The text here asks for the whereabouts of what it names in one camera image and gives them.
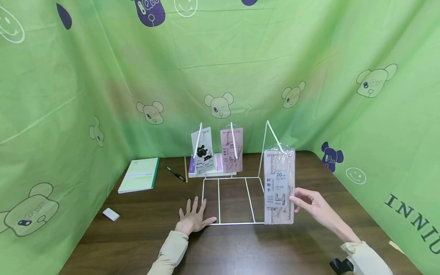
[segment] plastic packaging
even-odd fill
[[[231,122],[220,130],[220,142],[224,172],[243,171],[243,127]]]
[[[293,224],[295,150],[275,144],[264,150],[264,224]]]
[[[191,134],[193,152],[195,156],[195,171],[197,174],[210,171],[214,168],[213,140],[211,127],[200,128]]]

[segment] wooden stick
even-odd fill
[[[187,157],[183,157],[183,159],[185,160],[185,179],[188,182]]]

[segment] green curtain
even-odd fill
[[[0,0],[0,273],[56,274],[130,159],[266,120],[439,274],[440,1]]]

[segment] brown table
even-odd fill
[[[260,154],[244,155],[240,176],[256,176],[259,162]],[[166,165],[184,174],[183,158],[163,158],[153,190],[119,195],[122,177],[118,180],[61,275],[147,274],[178,221],[178,209],[184,209],[188,198],[202,194],[202,178],[182,183],[165,169]],[[318,157],[298,152],[296,166],[296,186],[319,191],[357,235],[383,257],[394,274],[420,274],[405,255],[388,244],[389,237]],[[248,180],[248,184],[255,218],[263,221],[260,182]],[[217,216],[217,181],[208,181],[205,197],[205,216]],[[222,223],[252,221],[243,180],[220,182],[220,203]],[[120,214],[116,222],[102,215],[107,207]],[[193,233],[174,274],[333,275],[330,260],[346,256],[340,245],[335,235],[302,210],[295,214],[294,225],[211,226]]]

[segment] left hand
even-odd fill
[[[176,225],[175,230],[180,231],[187,236],[189,236],[192,232],[199,232],[206,226],[213,224],[217,218],[211,217],[206,220],[203,220],[203,213],[206,208],[206,199],[203,200],[202,205],[200,206],[199,211],[197,212],[198,206],[198,197],[194,198],[194,204],[191,210],[191,200],[189,199],[187,202],[187,212],[183,213],[183,210],[179,209],[179,217],[180,220]]]

